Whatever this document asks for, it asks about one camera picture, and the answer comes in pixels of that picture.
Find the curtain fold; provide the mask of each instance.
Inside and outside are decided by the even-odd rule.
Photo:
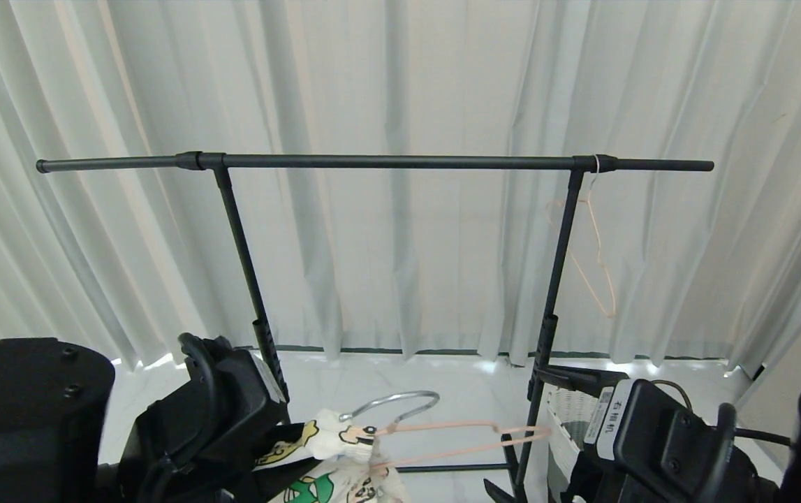
[[[0,2],[0,337],[253,344],[211,174],[33,168],[186,150],[710,159],[587,176],[554,350],[749,370],[801,299],[801,3]],[[566,174],[231,174],[279,344],[534,350]]]

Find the laundry basket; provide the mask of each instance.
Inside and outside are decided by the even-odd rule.
[[[598,398],[579,391],[568,391],[546,385],[547,417],[553,434],[550,435],[550,461],[546,484],[556,501],[567,490],[577,456],[583,449],[583,437],[598,404]]]

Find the white marble floor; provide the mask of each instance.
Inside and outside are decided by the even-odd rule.
[[[524,394],[530,367],[514,368],[504,359],[493,363],[475,356],[414,356],[404,360],[386,354],[343,354],[341,360],[329,362],[322,353],[283,351],[279,356],[288,380],[289,411],[294,421],[305,421],[321,408],[351,411],[369,399],[414,389],[432,389],[441,394],[441,403],[417,420],[490,420],[509,427],[524,425],[526,420],[528,403]],[[646,360],[626,365],[596,359],[563,359],[553,363],[621,370],[634,378],[674,380],[689,393],[696,413],[709,423],[715,423],[720,402],[734,402],[749,385],[741,372],[725,375],[725,366],[718,362],[669,360],[659,368]],[[129,372],[118,365],[100,462],[118,462],[136,415],[186,380],[186,370],[171,362],[138,372]],[[362,420],[382,425],[404,410],[409,410],[409,403],[390,404],[369,411]],[[545,411],[541,411],[541,417],[545,418]],[[496,441],[487,429],[411,432],[386,437],[382,451],[400,459]],[[777,466],[754,442],[739,439],[737,445],[751,456],[761,476],[775,481],[781,478]],[[502,451],[495,449],[437,460],[434,464],[503,461]],[[548,444],[536,442],[526,479],[531,501],[547,499],[547,462]],[[489,501],[483,490],[484,478],[509,489],[508,477],[500,471],[404,474],[413,500],[422,502]]]

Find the screw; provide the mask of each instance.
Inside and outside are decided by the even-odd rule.
[[[73,362],[78,357],[78,350],[73,347],[66,347],[62,350],[62,360]]]
[[[75,398],[83,389],[79,384],[69,384],[65,386],[65,398]]]

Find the garment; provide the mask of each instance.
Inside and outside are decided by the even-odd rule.
[[[335,411],[323,410],[304,424],[296,442],[277,442],[258,459],[254,471],[268,470],[307,458],[319,465],[292,483],[270,503],[405,503],[409,495],[393,467],[372,469],[385,460],[378,450],[376,429],[339,421]]]

